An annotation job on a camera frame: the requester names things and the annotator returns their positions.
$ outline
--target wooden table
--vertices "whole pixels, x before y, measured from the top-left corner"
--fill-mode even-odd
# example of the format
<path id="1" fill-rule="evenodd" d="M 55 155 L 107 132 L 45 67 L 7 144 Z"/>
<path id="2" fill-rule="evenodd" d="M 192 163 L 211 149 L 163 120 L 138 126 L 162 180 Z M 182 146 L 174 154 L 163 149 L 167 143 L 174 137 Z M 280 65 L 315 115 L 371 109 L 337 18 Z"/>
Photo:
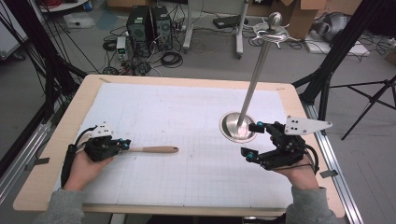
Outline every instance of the wooden table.
<path id="1" fill-rule="evenodd" d="M 62 169 L 64 153 L 67 146 L 74 142 L 80 124 L 90 110 L 92 102 L 103 83 L 131 83 L 139 85 L 164 85 L 180 87 L 206 87 L 206 88 L 233 88 L 246 90 L 248 82 L 224 81 L 187 78 L 165 77 L 117 77 L 89 75 L 65 112 L 61 122 L 44 149 L 41 158 L 50 158 L 49 163 L 37 165 L 29 175 L 18 197 L 14 208 L 22 211 L 45 211 L 53 187 Z M 306 118 L 298 94 L 290 84 L 258 83 L 257 90 L 277 91 L 284 110 L 295 117 Z M 304 140 L 313 148 L 318 149 L 318 143 L 313 134 L 305 135 Z M 320 150 L 317 150 L 320 170 L 328 170 Z M 317 175 L 319 184 L 327 189 L 327 198 L 330 208 L 338 217 L 345 215 L 344 207 L 340 201 L 331 178 L 322 178 Z M 116 205 L 116 204 L 86 204 L 85 212 L 104 213 L 129 213 L 129 214 L 166 214 L 187 216 L 230 216 L 230 217 L 272 217 L 279 216 L 283 211 L 276 209 L 258 208 L 205 208 L 205 207 L 180 207 L 180 206 L 142 206 L 142 205 Z"/>

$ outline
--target grid paper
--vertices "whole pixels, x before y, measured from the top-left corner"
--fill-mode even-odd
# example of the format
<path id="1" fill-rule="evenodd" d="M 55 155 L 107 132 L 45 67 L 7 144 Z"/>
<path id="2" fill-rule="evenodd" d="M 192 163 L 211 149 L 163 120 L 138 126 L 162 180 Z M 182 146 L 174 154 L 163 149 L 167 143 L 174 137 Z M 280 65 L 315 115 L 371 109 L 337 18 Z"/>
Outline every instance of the grid paper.
<path id="1" fill-rule="evenodd" d="M 240 147 L 275 149 L 269 135 L 245 144 L 226 139 L 220 118 L 240 111 L 246 90 L 106 83 L 80 133 L 105 121 L 132 147 L 175 146 L 178 153 L 123 152 L 85 190 L 85 203 L 286 208 L 286 177 L 245 161 Z M 247 113 L 284 123 L 276 91 L 255 91 Z"/>

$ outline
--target sleeve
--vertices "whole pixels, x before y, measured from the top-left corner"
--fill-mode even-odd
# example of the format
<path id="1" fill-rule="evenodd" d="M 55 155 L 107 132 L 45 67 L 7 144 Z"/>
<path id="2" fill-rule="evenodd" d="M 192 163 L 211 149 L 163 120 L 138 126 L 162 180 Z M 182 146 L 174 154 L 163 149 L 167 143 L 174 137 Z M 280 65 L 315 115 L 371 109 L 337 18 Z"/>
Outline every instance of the sleeve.
<path id="1" fill-rule="evenodd" d="M 50 197 L 48 210 L 39 214 L 33 223 L 82 223 L 84 213 L 81 207 L 84 198 L 85 193 L 80 191 L 63 189 L 54 191 Z"/>
<path id="2" fill-rule="evenodd" d="M 338 223 L 335 213 L 329 209 L 326 189 L 301 190 L 291 187 L 293 204 L 286 210 L 287 224 Z"/>

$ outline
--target gray floor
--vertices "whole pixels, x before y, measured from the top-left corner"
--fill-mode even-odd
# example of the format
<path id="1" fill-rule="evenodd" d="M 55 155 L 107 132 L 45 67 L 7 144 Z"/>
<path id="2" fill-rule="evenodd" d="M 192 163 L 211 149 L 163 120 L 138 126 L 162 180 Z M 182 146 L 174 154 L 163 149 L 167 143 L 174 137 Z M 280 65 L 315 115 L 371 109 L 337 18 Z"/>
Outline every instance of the gray floor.
<path id="1" fill-rule="evenodd" d="M 96 5 L 95 10 L 89 14 L 94 18 L 96 26 L 72 32 L 70 35 L 93 64 L 100 68 L 105 64 L 103 38 L 109 35 L 110 30 L 125 24 L 126 14 L 108 11 L 100 4 Z M 211 18 L 213 17 L 204 16 L 195 25 L 214 28 L 210 22 Z M 163 77 L 250 80 L 260 48 L 251 47 L 245 39 L 245 53 L 242 59 L 238 60 L 235 56 L 235 40 L 232 35 L 194 31 L 192 38 L 191 49 L 188 54 L 183 54 L 184 62 L 179 68 L 158 68 Z M 72 63 L 84 71 L 92 71 L 92 67 L 71 41 L 65 39 L 64 41 Z M 375 45 L 366 47 L 375 49 Z M 395 76 L 395 66 L 386 62 L 383 57 L 375 50 L 361 62 L 356 57 L 346 57 L 336 70 L 332 85 L 391 79 Z M 281 49 L 272 46 L 260 81 L 291 83 L 314 72 L 324 58 L 325 55 L 322 54 L 308 53 L 304 46 L 301 49 L 292 49 L 286 44 L 281 44 Z M 158 77 L 160 74 L 152 70 L 149 75 Z M 380 88 L 382 85 L 359 89 L 374 94 Z M 44 97 L 29 60 L 24 62 L 8 60 L 0 63 L 0 92 L 2 122 L 0 156 L 3 156 L 42 105 Z M 393 105 L 391 91 L 388 90 L 381 100 Z M 394 110 L 376 104 L 351 135 L 341 141 L 341 137 L 367 104 L 367 98 L 347 88 L 331 89 L 327 120 L 332 121 L 334 126 L 327 131 L 327 134 L 363 221 L 369 224 L 395 223 Z M 1 204 L 1 223 L 30 223 L 36 216 L 36 213 L 18 212 L 12 208 L 12 202 L 28 175 L 28 172 L 22 175 L 14 190 Z M 86 223 L 107 223 L 108 218 L 109 215 L 106 214 L 88 214 Z"/>

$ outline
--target person's hand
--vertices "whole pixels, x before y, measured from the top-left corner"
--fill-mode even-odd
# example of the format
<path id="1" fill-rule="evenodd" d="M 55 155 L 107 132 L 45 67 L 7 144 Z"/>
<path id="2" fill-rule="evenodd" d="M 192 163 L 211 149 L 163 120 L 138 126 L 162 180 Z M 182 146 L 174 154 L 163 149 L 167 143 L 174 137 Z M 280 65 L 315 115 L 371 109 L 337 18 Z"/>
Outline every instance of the person's hand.
<path id="1" fill-rule="evenodd" d="M 70 176 L 64 185 L 64 190 L 83 191 L 93 181 L 105 166 L 113 161 L 113 157 L 94 162 L 84 150 L 76 153 Z"/>
<path id="2" fill-rule="evenodd" d="M 310 164 L 311 161 L 304 155 L 302 160 L 292 166 L 279 167 L 274 171 L 287 177 L 297 189 L 319 189 L 317 178 Z"/>

